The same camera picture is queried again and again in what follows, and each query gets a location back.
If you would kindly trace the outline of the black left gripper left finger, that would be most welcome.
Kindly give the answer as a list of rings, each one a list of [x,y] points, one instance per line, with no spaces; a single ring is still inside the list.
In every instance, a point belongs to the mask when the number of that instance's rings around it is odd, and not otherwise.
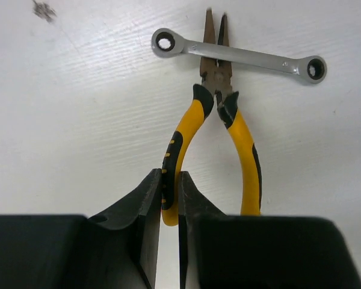
[[[105,210],[0,215],[0,288],[154,288],[162,177]]]

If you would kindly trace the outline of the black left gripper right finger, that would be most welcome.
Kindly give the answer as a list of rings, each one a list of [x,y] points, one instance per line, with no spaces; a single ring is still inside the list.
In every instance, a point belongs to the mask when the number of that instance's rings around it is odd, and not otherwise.
[[[361,288],[333,222],[227,215],[198,191],[188,172],[177,187],[181,288]]]

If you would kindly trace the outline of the yellow needle-nose pliers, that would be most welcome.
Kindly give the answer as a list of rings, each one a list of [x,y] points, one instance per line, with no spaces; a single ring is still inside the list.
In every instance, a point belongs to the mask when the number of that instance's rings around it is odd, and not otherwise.
[[[202,56],[200,84],[193,85],[193,100],[176,127],[162,162],[162,219],[178,224],[178,180],[187,149],[213,108],[231,136],[242,170],[241,214],[261,213],[262,175],[253,137],[238,108],[239,93],[231,86],[232,65],[227,60]]]

